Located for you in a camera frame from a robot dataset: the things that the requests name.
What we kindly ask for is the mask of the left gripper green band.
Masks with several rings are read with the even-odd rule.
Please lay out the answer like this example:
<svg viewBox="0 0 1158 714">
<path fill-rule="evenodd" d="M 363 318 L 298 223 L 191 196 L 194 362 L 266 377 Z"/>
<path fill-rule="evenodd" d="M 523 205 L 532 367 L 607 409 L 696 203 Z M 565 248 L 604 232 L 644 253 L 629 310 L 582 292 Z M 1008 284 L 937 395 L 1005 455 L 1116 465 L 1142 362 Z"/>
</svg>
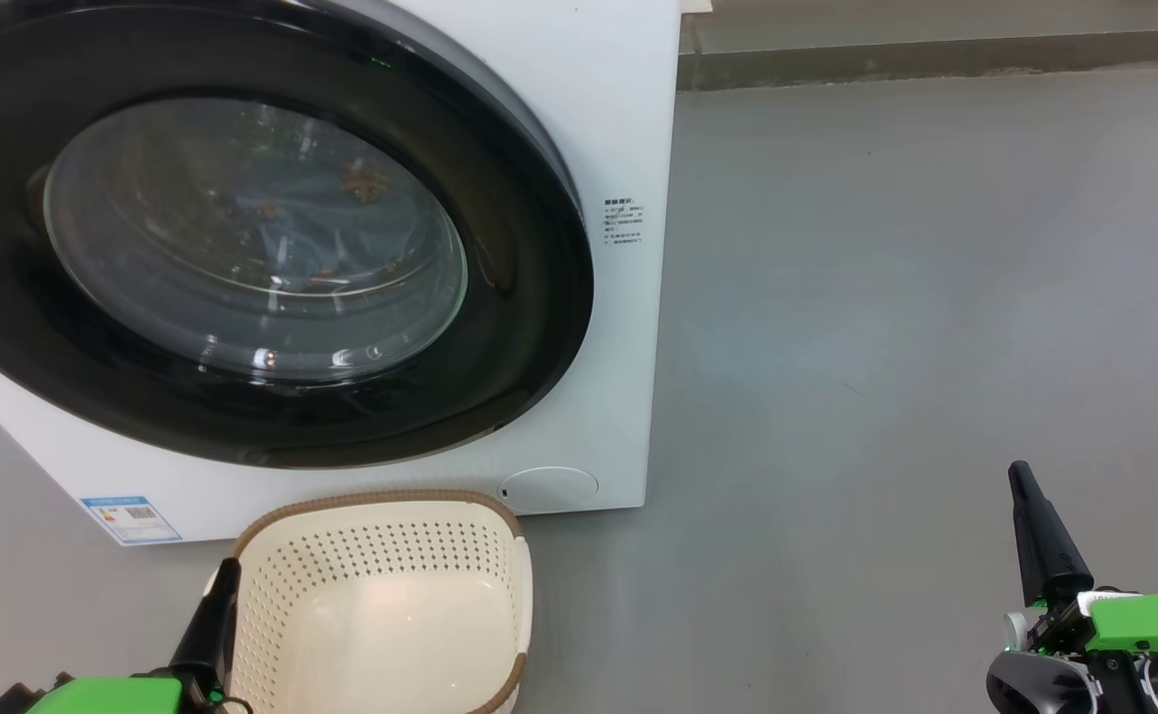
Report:
<svg viewBox="0 0 1158 714">
<path fill-rule="evenodd" d="M 16 683 L 0 695 L 0 714 L 252 714 L 225 691 L 233 665 L 242 565 L 226 557 L 189 620 L 170 676 L 63 677 L 50 690 Z"/>
</svg>

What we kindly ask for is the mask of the blue energy label sticker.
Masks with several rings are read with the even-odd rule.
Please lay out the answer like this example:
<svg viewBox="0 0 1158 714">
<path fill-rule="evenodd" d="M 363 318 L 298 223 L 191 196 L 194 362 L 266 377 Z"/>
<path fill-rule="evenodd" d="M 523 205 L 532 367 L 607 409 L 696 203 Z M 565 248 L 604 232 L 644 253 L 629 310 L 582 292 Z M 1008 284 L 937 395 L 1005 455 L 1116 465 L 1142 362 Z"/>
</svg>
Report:
<svg viewBox="0 0 1158 714">
<path fill-rule="evenodd" d="M 120 545 L 183 542 L 147 496 L 85 498 L 79 502 Z"/>
</svg>

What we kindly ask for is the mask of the white front-load washing machine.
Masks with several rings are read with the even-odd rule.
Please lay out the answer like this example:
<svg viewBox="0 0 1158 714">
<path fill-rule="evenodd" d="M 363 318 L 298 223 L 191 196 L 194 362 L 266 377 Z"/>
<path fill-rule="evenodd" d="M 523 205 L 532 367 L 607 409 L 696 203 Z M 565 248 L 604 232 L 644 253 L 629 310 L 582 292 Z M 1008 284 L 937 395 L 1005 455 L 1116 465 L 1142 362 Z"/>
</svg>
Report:
<svg viewBox="0 0 1158 714">
<path fill-rule="evenodd" d="M 227 539 L 266 511 L 344 494 L 471 491 L 501 502 L 503 479 L 547 466 L 598 479 L 585 510 L 645 502 L 677 0 L 384 1 L 484 64 L 559 150 L 582 203 L 594 267 L 591 321 L 574 361 L 523 415 L 472 441 L 327 469 L 167 450 L 86 424 L 0 374 L 0 426 L 81 510 L 85 498 L 147 496 L 183 542 Z"/>
</svg>

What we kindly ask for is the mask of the cream perforated laundry basket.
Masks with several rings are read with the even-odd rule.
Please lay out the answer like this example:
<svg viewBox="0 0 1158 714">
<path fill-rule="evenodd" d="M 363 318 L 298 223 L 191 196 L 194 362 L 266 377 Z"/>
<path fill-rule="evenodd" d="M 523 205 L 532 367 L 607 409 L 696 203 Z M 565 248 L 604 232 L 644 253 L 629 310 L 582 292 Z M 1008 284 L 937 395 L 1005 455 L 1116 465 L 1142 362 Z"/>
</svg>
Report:
<svg viewBox="0 0 1158 714">
<path fill-rule="evenodd" d="M 248 525 L 225 695 L 252 714 L 513 714 L 533 618 L 515 515 L 471 491 L 312 499 Z"/>
</svg>

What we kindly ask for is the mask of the blue cartoon print garment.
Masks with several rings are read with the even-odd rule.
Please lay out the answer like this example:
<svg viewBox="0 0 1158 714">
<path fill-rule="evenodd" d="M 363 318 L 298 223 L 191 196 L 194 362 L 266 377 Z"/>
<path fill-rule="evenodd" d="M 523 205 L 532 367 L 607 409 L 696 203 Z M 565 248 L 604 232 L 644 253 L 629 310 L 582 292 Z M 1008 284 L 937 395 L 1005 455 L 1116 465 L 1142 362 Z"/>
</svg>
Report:
<svg viewBox="0 0 1158 714">
<path fill-rule="evenodd" d="M 244 172 L 204 191 L 191 267 L 242 290 L 330 297 L 393 288 L 447 262 L 432 196 L 415 181 L 331 172 Z"/>
</svg>

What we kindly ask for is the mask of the round white filter cover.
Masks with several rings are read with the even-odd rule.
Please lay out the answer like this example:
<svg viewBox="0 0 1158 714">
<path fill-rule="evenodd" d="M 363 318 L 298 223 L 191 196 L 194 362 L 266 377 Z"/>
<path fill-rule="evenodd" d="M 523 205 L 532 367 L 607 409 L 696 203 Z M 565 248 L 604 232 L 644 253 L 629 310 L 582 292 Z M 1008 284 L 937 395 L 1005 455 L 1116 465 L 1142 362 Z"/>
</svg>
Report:
<svg viewBox="0 0 1158 714">
<path fill-rule="evenodd" d="M 497 496 L 516 514 L 570 514 L 582 511 L 598 496 L 593 474 L 576 468 L 530 468 L 499 484 Z"/>
</svg>

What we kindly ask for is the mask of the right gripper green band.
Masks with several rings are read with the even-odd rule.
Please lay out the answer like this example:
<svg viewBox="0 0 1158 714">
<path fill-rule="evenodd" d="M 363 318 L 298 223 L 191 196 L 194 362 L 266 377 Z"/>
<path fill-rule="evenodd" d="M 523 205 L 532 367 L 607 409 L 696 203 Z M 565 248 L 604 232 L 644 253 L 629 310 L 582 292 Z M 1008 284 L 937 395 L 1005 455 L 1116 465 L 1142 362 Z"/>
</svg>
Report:
<svg viewBox="0 0 1158 714">
<path fill-rule="evenodd" d="M 1027 461 L 1007 468 L 1024 605 L 1004 618 L 1003 714 L 1158 714 L 1158 592 L 1095 589 Z"/>
</svg>

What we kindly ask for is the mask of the round black glass washer door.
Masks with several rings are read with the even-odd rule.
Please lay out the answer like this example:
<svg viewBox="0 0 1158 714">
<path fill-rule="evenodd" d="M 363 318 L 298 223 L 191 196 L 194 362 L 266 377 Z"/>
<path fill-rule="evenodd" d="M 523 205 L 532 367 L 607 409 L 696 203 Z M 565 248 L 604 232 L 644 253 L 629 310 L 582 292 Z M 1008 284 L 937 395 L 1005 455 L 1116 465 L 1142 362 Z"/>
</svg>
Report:
<svg viewBox="0 0 1158 714">
<path fill-rule="evenodd" d="M 388 175 L 450 253 L 371 294 L 195 270 L 204 191 Z M 0 374 L 125 437 L 258 468 L 472 441 L 574 361 L 594 267 L 551 137 L 384 0 L 0 0 Z"/>
</svg>

